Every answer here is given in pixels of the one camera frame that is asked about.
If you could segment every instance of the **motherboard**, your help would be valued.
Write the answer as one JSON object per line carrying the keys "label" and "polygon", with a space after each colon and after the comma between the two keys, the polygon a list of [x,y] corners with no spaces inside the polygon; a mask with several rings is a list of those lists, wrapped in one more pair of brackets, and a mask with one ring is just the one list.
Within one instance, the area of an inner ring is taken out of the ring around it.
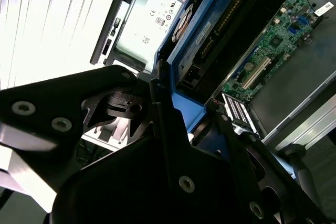
{"label": "motherboard", "polygon": [[261,41],[223,91],[242,102],[249,102],[296,49],[312,42],[310,33],[321,20],[306,0],[286,0]]}

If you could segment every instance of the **silver metal panel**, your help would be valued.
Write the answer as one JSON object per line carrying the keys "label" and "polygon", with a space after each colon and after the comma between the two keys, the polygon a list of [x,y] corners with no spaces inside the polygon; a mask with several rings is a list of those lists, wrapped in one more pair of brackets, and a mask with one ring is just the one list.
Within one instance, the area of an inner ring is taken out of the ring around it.
{"label": "silver metal panel", "polygon": [[101,67],[89,60],[112,0],[1,0],[1,89]]}
{"label": "silver metal panel", "polygon": [[[170,9],[167,7],[172,4],[172,13],[168,13]],[[116,48],[145,63],[145,70],[151,72],[155,52],[170,27],[170,25],[166,25],[174,22],[174,19],[176,19],[175,14],[177,14],[182,4],[182,0],[173,0],[172,3],[171,0],[133,0],[128,15],[125,18],[126,25],[117,42]],[[160,17],[162,17],[165,22],[164,25],[160,27],[160,30],[158,29],[159,25],[155,23],[158,12],[162,12]]]}
{"label": "silver metal panel", "polygon": [[327,135],[336,126],[336,95],[320,107],[312,116],[289,134],[277,147],[281,150],[289,144],[312,147],[318,140]]}
{"label": "silver metal panel", "polygon": [[7,173],[1,186],[25,192],[46,212],[51,212],[56,192],[12,149],[0,145],[0,157],[0,169]]}

